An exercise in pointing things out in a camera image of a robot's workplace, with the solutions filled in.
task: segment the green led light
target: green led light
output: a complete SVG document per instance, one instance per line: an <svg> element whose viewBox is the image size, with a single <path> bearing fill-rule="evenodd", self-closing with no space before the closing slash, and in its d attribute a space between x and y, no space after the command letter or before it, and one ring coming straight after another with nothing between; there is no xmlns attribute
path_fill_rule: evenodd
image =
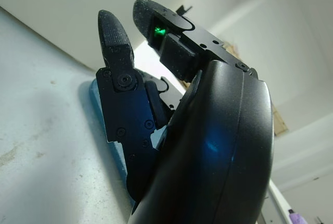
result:
<svg viewBox="0 0 333 224"><path fill-rule="evenodd" d="M161 29L160 27L155 27L154 37L156 37L158 35L164 36L165 35L165 29Z"/></svg>

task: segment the black plastic casing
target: black plastic casing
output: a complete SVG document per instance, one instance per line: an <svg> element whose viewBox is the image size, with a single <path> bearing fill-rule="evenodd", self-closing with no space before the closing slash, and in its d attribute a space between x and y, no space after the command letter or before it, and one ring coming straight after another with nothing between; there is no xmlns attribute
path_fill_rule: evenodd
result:
<svg viewBox="0 0 333 224"><path fill-rule="evenodd" d="M222 61L199 71L129 224L256 222L273 158L267 85Z"/></svg>

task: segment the robotic hand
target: robotic hand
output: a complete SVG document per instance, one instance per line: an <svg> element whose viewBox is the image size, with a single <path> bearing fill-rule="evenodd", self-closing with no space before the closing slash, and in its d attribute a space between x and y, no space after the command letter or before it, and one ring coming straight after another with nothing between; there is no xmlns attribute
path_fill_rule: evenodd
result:
<svg viewBox="0 0 333 224"><path fill-rule="evenodd" d="M106 67L96 73L108 142L122 144L127 190L135 200L130 224L255 223L270 179L273 118L268 88L223 49L222 41L150 0L133 18L180 80L172 86L134 68L121 23L100 11ZM150 135L166 126L156 148Z"/></svg>

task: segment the purple object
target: purple object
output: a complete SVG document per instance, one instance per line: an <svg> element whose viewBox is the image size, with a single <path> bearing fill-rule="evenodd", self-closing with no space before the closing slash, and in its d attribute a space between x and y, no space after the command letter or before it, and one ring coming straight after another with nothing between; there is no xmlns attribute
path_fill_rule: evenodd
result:
<svg viewBox="0 0 333 224"><path fill-rule="evenodd" d="M289 213L292 224L308 224L300 214L295 213L292 209L289 210Z"/></svg>

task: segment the black screw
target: black screw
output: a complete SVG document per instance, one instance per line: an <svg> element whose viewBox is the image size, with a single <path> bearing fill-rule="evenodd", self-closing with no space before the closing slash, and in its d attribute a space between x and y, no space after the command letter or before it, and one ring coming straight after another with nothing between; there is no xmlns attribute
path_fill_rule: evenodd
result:
<svg viewBox="0 0 333 224"><path fill-rule="evenodd" d="M148 141L147 140L143 140L142 147L144 147L144 148L148 147Z"/></svg>
<svg viewBox="0 0 333 224"><path fill-rule="evenodd" d="M132 77L129 74L121 74L118 76L118 84L121 87L127 87L132 83Z"/></svg>
<svg viewBox="0 0 333 224"><path fill-rule="evenodd" d="M110 70L104 70L103 71L103 77L111 77L111 71Z"/></svg>
<svg viewBox="0 0 333 224"><path fill-rule="evenodd" d="M147 121L145 122L145 127L146 127L147 129L151 129L151 128L153 128L153 127L154 127L154 123L152 122L152 120L147 120Z"/></svg>
<svg viewBox="0 0 333 224"><path fill-rule="evenodd" d="M117 136L118 137L123 137L126 134L126 130L124 128L118 128L117 129Z"/></svg>
<svg viewBox="0 0 333 224"><path fill-rule="evenodd" d="M130 161L133 161L135 159L135 155L134 154L130 155L129 159L130 159Z"/></svg>
<svg viewBox="0 0 333 224"><path fill-rule="evenodd" d="M250 70L250 68L246 64L244 64L243 62L240 62L240 61L236 63L236 67L240 68L244 72L247 72Z"/></svg>

